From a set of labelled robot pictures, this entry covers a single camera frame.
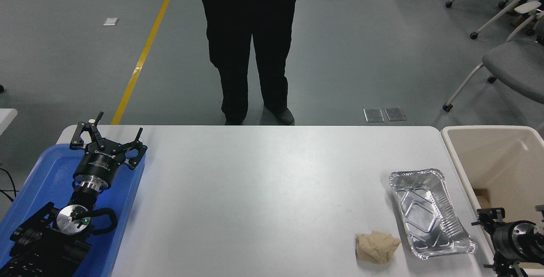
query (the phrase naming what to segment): yellow floor line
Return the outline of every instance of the yellow floor line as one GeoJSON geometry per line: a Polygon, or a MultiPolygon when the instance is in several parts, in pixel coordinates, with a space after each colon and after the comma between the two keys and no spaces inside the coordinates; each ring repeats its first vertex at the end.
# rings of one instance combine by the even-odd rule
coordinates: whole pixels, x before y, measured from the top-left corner
{"type": "Polygon", "coordinates": [[[132,77],[130,78],[130,81],[128,81],[128,85],[127,85],[127,88],[125,89],[125,93],[123,94],[123,97],[121,98],[121,102],[119,103],[119,106],[117,107],[117,111],[115,112],[115,116],[113,117],[113,120],[111,121],[112,125],[119,124],[119,122],[121,121],[121,118],[123,117],[125,108],[127,107],[127,104],[128,104],[128,100],[130,99],[130,96],[132,95],[132,91],[134,90],[136,81],[138,81],[138,77],[140,76],[140,71],[142,71],[142,67],[144,66],[144,62],[145,62],[145,59],[147,58],[147,54],[149,53],[149,50],[151,49],[151,45],[153,44],[155,35],[157,35],[159,26],[161,26],[161,21],[163,20],[164,13],[167,11],[169,2],[170,0],[163,1],[161,10],[159,10],[159,14],[157,15],[157,18],[155,19],[155,24],[153,24],[153,27],[151,28],[151,33],[149,33],[149,37],[147,37],[147,41],[145,43],[144,49],[142,50],[142,54],[140,54],[140,59],[138,60],[138,63],[136,64],[136,68],[134,68],[134,72],[132,72],[132,77]]]}

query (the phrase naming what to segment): person's leg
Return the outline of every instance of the person's leg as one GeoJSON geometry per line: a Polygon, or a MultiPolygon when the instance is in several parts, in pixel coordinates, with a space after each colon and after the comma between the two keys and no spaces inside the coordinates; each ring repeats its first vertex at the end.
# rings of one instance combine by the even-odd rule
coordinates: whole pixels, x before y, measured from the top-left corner
{"type": "Polygon", "coordinates": [[[219,70],[223,104],[229,122],[247,114],[247,65],[251,45],[246,0],[202,0],[208,27],[210,61],[219,70]]]}
{"type": "Polygon", "coordinates": [[[265,107],[274,114],[287,109],[285,65],[291,48],[296,0],[253,0],[253,46],[265,107]]]}

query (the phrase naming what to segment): foil container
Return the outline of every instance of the foil container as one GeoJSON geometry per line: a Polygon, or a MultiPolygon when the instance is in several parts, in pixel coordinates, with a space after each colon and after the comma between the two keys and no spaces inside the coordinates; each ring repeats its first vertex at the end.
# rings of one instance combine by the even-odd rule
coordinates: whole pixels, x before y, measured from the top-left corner
{"type": "Polygon", "coordinates": [[[394,172],[389,185],[410,247],[418,258],[476,251],[476,243],[453,211],[441,171],[394,172]]]}

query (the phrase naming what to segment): gray chair seat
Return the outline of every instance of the gray chair seat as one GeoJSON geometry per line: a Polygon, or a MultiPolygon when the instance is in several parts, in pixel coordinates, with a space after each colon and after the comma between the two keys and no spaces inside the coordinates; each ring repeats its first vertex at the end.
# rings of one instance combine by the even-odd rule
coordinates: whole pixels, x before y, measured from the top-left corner
{"type": "Polygon", "coordinates": [[[513,40],[485,53],[482,62],[505,85],[544,104],[544,46],[531,39],[513,40]]]}

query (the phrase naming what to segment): blue tray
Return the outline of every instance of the blue tray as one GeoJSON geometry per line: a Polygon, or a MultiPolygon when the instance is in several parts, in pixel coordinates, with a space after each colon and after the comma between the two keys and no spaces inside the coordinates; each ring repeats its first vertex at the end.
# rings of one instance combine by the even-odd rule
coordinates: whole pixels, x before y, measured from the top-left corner
{"type": "MultiPolygon", "coordinates": [[[[72,175],[84,151],[74,151],[68,144],[57,144],[46,149],[39,157],[31,174],[17,194],[8,213],[0,223],[0,267],[10,260],[9,250],[14,242],[9,240],[13,231],[47,202],[54,202],[60,209],[68,203],[74,191],[72,175]]],[[[144,171],[145,156],[134,171],[121,166],[109,190],[104,191],[96,202],[96,209],[109,207],[117,214],[119,224],[109,234],[91,236],[86,242],[92,244],[75,277],[107,277],[110,275],[128,216],[144,171]]],[[[107,216],[93,219],[97,229],[107,227],[107,216]]]]}

